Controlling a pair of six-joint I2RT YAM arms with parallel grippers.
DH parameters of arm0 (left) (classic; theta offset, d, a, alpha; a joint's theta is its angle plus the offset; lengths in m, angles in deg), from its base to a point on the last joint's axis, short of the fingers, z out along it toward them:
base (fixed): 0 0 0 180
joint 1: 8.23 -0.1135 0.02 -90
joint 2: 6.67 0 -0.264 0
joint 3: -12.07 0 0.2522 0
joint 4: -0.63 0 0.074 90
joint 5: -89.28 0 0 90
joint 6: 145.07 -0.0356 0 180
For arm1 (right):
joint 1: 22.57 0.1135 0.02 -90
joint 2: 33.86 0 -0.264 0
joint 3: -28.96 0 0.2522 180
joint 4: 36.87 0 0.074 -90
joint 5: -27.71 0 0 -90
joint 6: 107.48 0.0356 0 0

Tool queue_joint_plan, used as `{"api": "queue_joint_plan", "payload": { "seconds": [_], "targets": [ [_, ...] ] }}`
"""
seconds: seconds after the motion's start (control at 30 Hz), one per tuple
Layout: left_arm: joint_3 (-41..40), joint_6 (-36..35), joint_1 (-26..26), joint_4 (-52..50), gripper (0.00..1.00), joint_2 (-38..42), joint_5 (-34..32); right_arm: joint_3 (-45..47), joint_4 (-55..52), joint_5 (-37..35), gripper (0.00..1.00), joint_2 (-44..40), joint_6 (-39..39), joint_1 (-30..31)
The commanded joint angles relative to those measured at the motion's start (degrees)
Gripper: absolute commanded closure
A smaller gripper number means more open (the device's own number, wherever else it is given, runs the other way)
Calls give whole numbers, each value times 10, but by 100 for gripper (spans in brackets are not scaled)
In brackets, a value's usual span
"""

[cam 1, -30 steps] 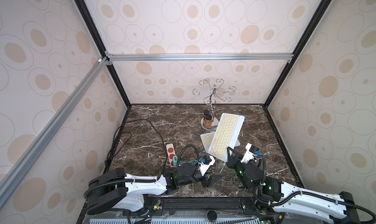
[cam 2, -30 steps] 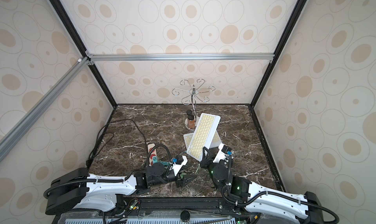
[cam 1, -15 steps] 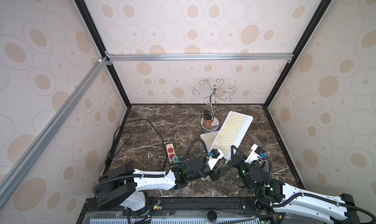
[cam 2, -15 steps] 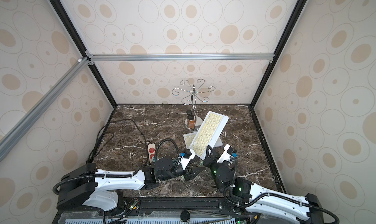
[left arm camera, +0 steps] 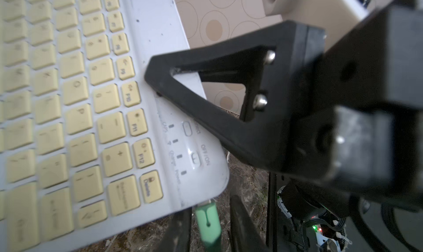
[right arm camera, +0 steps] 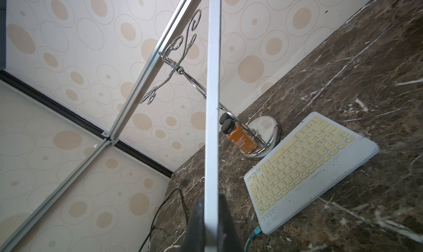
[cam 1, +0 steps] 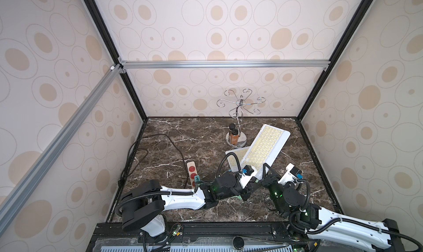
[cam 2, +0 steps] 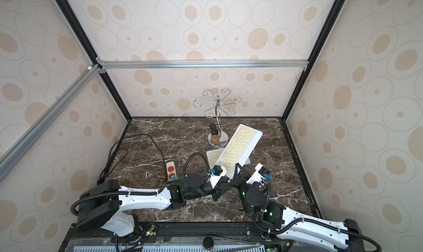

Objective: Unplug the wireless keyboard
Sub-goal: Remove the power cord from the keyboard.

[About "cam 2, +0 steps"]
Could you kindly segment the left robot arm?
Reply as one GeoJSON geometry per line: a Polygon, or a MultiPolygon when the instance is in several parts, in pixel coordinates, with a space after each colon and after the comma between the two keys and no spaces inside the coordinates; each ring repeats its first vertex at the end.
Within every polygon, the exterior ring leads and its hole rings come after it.
{"type": "Polygon", "coordinates": [[[138,231],[139,222],[129,210],[176,210],[187,201],[211,196],[217,201],[229,189],[232,181],[225,175],[204,178],[191,174],[169,181],[159,189],[135,189],[121,186],[116,179],[108,180],[83,193],[70,207],[77,217],[77,230],[87,232],[104,229],[119,237],[138,231]]]}

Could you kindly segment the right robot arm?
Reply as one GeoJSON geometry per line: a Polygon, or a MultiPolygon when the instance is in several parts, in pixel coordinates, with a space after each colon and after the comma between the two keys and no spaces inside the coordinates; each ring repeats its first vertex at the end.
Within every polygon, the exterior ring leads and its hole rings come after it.
{"type": "Polygon", "coordinates": [[[363,252],[365,243],[376,252],[382,251],[376,241],[362,235],[354,220],[327,221],[270,200],[271,180],[261,164],[253,174],[236,164],[231,183],[238,188],[243,209],[255,229],[265,237],[297,241],[328,252],[363,252]]]}

